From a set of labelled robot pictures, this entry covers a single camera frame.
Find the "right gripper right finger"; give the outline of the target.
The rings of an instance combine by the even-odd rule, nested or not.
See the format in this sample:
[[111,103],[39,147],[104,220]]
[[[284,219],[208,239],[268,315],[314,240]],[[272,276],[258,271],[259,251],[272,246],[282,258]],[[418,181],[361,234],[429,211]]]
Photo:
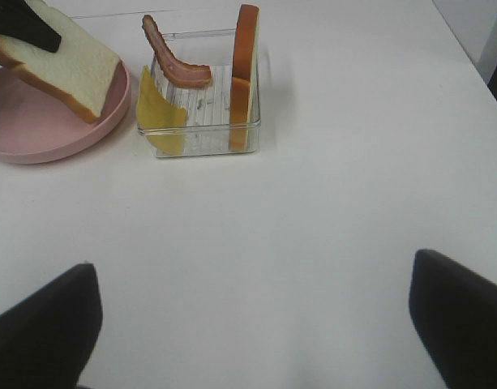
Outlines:
[[418,250],[409,314],[446,387],[497,388],[497,284],[435,250]]

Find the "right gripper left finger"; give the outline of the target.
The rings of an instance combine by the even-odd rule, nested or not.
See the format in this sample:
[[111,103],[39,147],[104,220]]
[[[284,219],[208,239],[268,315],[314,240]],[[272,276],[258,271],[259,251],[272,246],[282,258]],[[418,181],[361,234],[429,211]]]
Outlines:
[[0,388],[77,388],[102,322],[96,268],[77,264],[0,314]]

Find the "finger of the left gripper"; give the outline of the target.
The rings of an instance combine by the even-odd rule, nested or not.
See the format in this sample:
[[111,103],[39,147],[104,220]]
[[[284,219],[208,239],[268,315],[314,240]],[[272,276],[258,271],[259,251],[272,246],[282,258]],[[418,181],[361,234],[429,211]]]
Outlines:
[[0,35],[56,53],[62,37],[25,1],[0,0]]

